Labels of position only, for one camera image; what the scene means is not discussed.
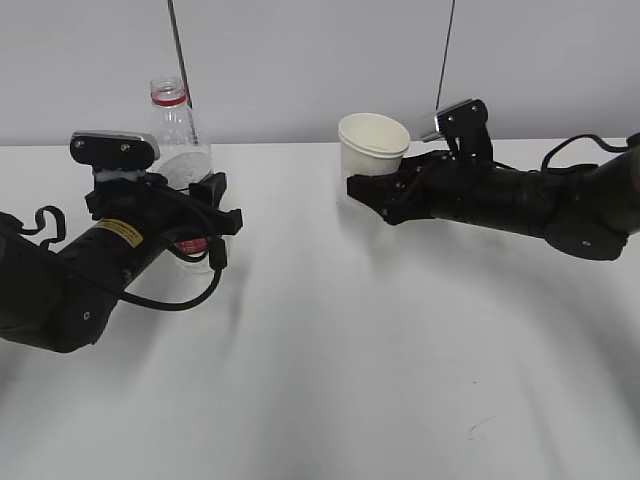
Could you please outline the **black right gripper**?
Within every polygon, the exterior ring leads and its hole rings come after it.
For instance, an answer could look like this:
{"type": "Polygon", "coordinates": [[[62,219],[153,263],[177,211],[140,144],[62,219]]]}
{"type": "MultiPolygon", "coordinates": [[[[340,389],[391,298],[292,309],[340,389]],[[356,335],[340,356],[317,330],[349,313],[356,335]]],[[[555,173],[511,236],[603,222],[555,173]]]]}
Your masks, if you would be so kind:
{"type": "Polygon", "coordinates": [[[478,225],[473,193],[479,172],[476,160],[430,151],[403,158],[395,174],[350,176],[346,191],[390,225],[426,219],[478,225]]]}

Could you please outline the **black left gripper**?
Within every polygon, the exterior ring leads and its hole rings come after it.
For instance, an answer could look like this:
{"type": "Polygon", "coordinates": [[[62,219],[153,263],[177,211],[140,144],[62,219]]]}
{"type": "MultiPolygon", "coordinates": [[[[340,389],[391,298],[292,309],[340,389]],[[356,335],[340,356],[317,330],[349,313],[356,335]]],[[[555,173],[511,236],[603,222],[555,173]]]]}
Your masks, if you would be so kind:
{"type": "Polygon", "coordinates": [[[218,209],[226,192],[226,174],[211,173],[191,183],[184,195],[160,174],[147,172],[136,182],[94,181],[85,201],[95,223],[85,239],[212,240],[235,236],[243,227],[240,209],[218,209]]]}

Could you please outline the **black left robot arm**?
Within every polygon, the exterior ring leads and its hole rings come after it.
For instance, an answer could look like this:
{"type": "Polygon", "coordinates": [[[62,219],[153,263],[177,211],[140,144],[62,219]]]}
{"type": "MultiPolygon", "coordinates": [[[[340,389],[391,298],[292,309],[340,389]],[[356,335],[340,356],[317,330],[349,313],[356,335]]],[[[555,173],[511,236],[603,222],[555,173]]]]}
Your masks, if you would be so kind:
{"type": "Polygon", "coordinates": [[[225,237],[243,226],[238,209],[222,211],[225,173],[214,173],[181,192],[159,174],[137,181],[96,183],[86,203],[95,223],[59,252],[63,212],[51,205],[34,215],[27,229],[16,217],[1,215],[1,337],[58,353],[94,344],[118,302],[165,312],[190,310],[216,290],[227,266],[225,237]],[[127,291],[164,251],[184,262],[177,243],[202,238],[200,260],[213,272],[205,290],[182,302],[161,302],[127,291]]]}

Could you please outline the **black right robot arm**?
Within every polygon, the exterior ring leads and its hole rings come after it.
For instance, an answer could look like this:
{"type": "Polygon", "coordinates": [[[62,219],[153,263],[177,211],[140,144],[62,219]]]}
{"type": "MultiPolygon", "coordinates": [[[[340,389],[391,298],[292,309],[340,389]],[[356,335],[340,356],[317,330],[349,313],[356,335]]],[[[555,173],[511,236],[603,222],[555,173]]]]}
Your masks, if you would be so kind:
{"type": "Polygon", "coordinates": [[[346,193],[387,224],[441,219],[544,240],[581,259],[613,261],[639,232],[639,137],[618,147],[593,141],[612,159],[537,170],[507,168],[493,152],[433,150],[384,175],[351,175],[346,193]]]}

